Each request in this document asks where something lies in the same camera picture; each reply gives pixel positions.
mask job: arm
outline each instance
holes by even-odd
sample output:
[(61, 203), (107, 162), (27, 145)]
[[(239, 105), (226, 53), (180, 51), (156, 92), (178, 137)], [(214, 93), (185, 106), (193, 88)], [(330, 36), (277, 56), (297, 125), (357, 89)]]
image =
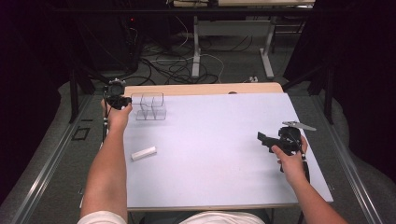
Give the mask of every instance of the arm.
[(80, 217), (109, 211), (127, 221), (123, 133), (131, 111), (129, 104), (122, 110), (111, 109), (108, 114), (108, 134), (88, 173)]
[[(306, 152), (308, 144), (303, 137), (302, 142), (303, 151)], [(272, 150), (282, 163), (283, 171), (297, 196), (307, 223), (347, 223), (306, 180), (300, 152), (288, 156), (277, 146), (273, 146)]]

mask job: white eraser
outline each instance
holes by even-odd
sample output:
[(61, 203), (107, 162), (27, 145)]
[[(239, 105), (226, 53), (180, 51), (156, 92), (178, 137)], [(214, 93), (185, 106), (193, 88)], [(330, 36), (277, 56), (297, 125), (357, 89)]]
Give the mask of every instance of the white eraser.
[(154, 154), (157, 152), (157, 149), (155, 147), (149, 147), (146, 149), (143, 149), (141, 151), (138, 151), (136, 153), (132, 154), (132, 160), (137, 161), (139, 159), (142, 159), (143, 157), (147, 157), (148, 155)]

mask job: forearm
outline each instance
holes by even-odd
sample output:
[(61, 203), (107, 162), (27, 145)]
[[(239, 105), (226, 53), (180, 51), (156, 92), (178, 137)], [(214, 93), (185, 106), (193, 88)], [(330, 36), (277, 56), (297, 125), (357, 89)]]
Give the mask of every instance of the forearm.
[(114, 212), (124, 219), (126, 212), (126, 166), (123, 130), (107, 134), (88, 175), (81, 216), (95, 211)]
[(306, 223), (347, 223), (323, 200), (306, 180), (291, 185), (303, 210)]

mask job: black curtain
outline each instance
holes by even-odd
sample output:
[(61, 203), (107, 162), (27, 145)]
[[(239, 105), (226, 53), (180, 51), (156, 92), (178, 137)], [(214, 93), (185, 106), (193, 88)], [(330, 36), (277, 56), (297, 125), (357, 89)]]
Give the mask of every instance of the black curtain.
[(37, 1), (0, 3), (0, 203), (34, 155), (58, 109), (68, 69)]
[[(348, 121), (349, 148), (396, 181), (396, 4), (318, 0), (315, 8), (323, 16), (308, 19), (285, 78), (293, 81), (318, 64), (334, 65), (334, 98)], [(346, 13), (327, 13), (335, 8)], [(310, 80), (325, 85), (325, 73), (319, 70)]]

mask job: camera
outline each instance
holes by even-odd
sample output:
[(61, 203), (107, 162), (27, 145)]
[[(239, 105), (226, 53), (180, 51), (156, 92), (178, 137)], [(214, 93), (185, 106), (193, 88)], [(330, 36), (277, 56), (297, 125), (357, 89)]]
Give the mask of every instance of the camera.
[(282, 127), (278, 132), (279, 139), (267, 137), (265, 134), (258, 132), (257, 138), (262, 141), (263, 146), (269, 147), (269, 151), (274, 153), (272, 146), (277, 145), (282, 151), (291, 156), (293, 153), (301, 150), (302, 141), (300, 130), (293, 127)]
[(111, 107), (121, 110), (123, 106), (127, 106), (132, 102), (131, 97), (123, 97), (125, 93), (125, 81), (117, 78), (108, 82), (109, 86), (104, 87), (104, 97)]

